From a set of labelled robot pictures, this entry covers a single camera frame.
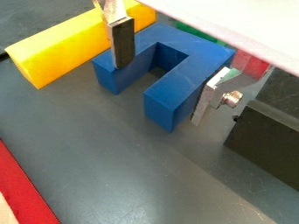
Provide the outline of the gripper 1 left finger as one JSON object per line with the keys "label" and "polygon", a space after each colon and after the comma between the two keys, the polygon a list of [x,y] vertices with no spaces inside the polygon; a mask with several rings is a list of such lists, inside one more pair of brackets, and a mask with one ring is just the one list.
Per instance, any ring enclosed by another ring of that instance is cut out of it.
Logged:
{"label": "gripper 1 left finger", "polygon": [[123,0],[92,0],[101,9],[116,68],[127,66],[136,55],[135,19],[127,15]]}

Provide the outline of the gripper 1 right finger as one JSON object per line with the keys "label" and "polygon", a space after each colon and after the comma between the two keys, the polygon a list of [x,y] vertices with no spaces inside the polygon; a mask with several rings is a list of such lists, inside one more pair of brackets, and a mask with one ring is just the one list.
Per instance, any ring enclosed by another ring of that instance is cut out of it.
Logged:
{"label": "gripper 1 right finger", "polygon": [[191,122],[199,125],[208,108],[217,109],[221,105],[235,108],[243,98],[239,90],[255,84],[261,77],[253,78],[236,68],[223,67],[205,83],[200,99],[191,115]]}

